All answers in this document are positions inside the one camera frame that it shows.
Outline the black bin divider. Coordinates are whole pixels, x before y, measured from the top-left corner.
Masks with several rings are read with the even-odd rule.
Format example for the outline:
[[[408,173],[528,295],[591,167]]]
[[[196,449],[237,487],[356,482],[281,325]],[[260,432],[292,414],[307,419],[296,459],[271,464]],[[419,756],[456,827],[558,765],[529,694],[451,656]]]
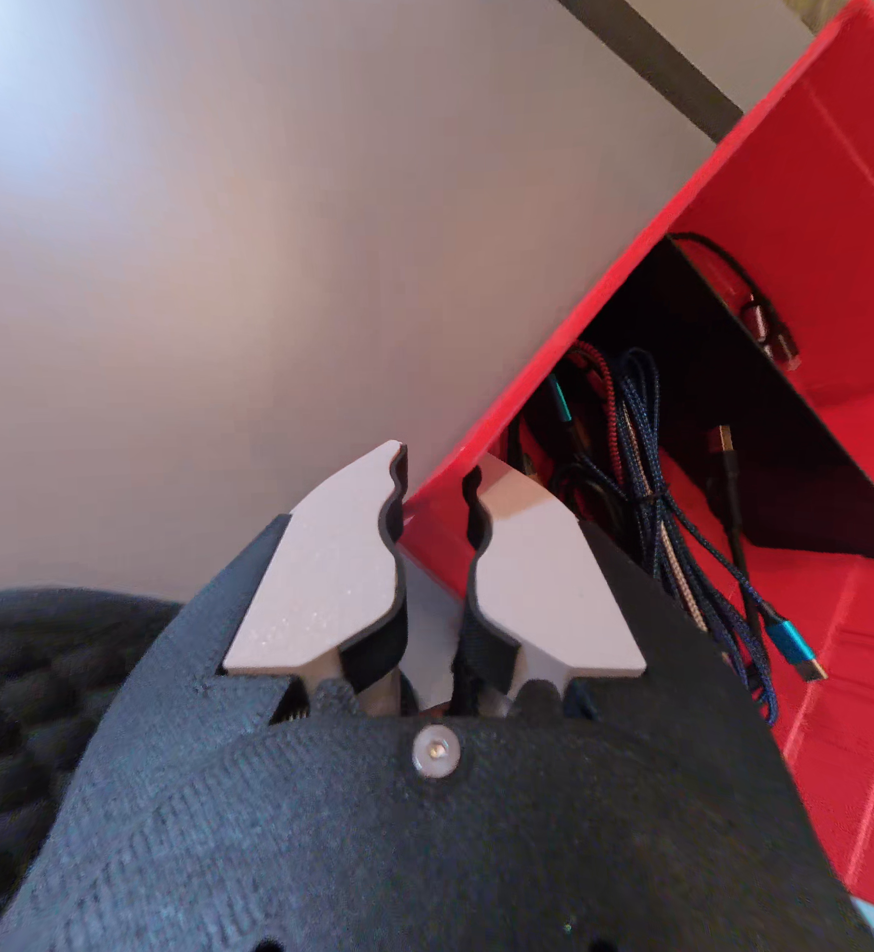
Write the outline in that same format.
[[[646,351],[659,442],[704,488],[708,435],[730,427],[742,529],[752,544],[874,558],[874,481],[762,351],[688,255],[665,236],[586,327],[608,359]]]

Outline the red plastic bin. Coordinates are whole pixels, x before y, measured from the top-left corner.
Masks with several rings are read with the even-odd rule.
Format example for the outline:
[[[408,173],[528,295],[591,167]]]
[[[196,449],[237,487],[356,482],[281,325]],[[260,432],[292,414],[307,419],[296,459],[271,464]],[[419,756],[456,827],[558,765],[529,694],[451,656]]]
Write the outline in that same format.
[[[464,592],[470,546],[450,477],[496,446],[517,396],[664,225],[720,240],[764,279],[800,347],[789,380],[874,483],[874,3],[849,2],[413,495],[407,548],[451,592]],[[826,685],[780,675],[792,708],[777,743],[836,871],[874,906],[874,558],[758,542],[749,552],[755,582],[829,663]]]

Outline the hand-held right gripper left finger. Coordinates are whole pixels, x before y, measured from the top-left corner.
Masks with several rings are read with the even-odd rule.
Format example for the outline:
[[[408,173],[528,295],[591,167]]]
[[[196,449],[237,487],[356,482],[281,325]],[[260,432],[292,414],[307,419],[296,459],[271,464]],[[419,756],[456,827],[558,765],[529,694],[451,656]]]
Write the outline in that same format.
[[[291,676],[307,692],[343,679],[401,694],[407,650],[407,446],[389,440],[295,506],[223,660],[229,676]]]

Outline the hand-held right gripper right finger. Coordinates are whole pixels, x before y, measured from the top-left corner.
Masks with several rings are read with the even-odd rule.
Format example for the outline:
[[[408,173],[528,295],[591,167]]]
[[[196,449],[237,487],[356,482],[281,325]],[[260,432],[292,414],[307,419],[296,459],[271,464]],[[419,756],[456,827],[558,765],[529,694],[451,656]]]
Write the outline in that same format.
[[[510,707],[533,681],[634,679],[646,660],[579,520],[533,478],[487,454],[466,479],[470,542],[461,649]]]

